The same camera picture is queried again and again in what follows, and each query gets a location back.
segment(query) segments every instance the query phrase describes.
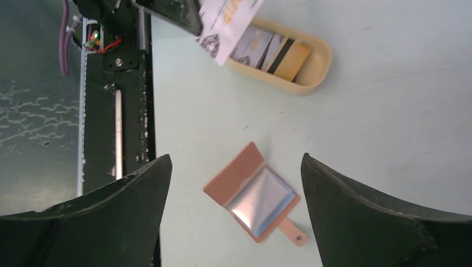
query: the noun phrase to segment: paper label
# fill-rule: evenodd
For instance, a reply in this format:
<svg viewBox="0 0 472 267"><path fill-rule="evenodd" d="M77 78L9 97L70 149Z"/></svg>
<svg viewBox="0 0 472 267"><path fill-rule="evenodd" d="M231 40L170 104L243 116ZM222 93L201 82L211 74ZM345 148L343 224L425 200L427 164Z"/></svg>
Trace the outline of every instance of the paper label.
<svg viewBox="0 0 472 267"><path fill-rule="evenodd" d="M205 0L203 30L197 42L222 66L254 18L263 0Z"/></svg>

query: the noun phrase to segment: white table surface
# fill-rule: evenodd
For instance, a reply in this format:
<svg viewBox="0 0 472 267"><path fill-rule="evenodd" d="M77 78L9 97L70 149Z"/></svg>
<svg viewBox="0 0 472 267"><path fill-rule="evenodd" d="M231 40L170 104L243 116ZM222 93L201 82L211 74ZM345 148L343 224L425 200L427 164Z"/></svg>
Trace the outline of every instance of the white table surface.
<svg viewBox="0 0 472 267"><path fill-rule="evenodd" d="M265 0L259 16L332 47L328 76L304 97L217 66L154 19L156 148L174 164L163 266L322 266L303 198L305 152L393 196L472 215L471 10L470 0ZM277 229L256 244L203 193L249 141L302 195L289 218L308 235L304 247Z"/></svg>

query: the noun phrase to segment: card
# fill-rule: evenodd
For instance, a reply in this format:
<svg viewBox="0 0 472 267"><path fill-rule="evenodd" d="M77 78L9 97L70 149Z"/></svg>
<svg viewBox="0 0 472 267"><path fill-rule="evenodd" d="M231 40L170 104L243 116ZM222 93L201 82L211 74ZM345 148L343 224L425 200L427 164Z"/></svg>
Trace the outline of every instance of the card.
<svg viewBox="0 0 472 267"><path fill-rule="evenodd" d="M279 50L279 46L282 44L283 40L283 35L280 35L278 33L274 34L274 37L272 38L271 43L267 48L267 53L265 54L264 60L262 61L262 64L260 66L261 70L265 70L267 68L267 65L269 65L269 62L274 59L277 54L277 51Z"/></svg>
<svg viewBox="0 0 472 267"><path fill-rule="evenodd" d="M203 30L197 43L222 66L262 3L263 0L205 0L199 12Z"/></svg>
<svg viewBox="0 0 472 267"><path fill-rule="evenodd" d="M231 53L231 58L246 66L259 68L273 35L273 32L249 25Z"/></svg>

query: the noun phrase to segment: beige tray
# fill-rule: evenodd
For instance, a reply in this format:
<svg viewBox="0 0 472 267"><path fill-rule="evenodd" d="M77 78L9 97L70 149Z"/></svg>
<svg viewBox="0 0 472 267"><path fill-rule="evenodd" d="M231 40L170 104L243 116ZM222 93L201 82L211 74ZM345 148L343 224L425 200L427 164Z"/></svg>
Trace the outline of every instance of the beige tray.
<svg viewBox="0 0 472 267"><path fill-rule="evenodd" d="M229 58L228 65L232 69L296 95L306 95L311 93L324 80L333 57L331 48L325 41L318 37L283 27L280 24L264 18L254 18L251 24L261 29L289 36L296 41L300 41L304 45L310 46L312 50L302 68L299 70L296 82L289 82L265 71L251 68Z"/></svg>

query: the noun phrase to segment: purple cable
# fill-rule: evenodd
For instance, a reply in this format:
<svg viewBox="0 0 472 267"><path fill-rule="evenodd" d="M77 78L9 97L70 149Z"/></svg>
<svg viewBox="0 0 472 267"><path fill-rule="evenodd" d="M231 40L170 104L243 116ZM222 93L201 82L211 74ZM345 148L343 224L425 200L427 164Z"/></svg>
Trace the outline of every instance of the purple cable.
<svg viewBox="0 0 472 267"><path fill-rule="evenodd" d="M68 0L62 0L62 22L61 31L59 32L59 64L61 67L61 73L63 76L68 75L68 71L65 68L65 49L66 44L66 28L67 20L69 19L69 3Z"/></svg>
<svg viewBox="0 0 472 267"><path fill-rule="evenodd" d="M82 23L82 15L79 15L77 16L77 20L74 21L71 29L67 32L67 35L66 35L66 41L64 44L64 57L63 57L64 72L62 73L62 75L64 75L65 73L64 76L69 75L69 46L71 44L72 36L75 34L75 30L77 30L77 28L80 26L81 23Z"/></svg>

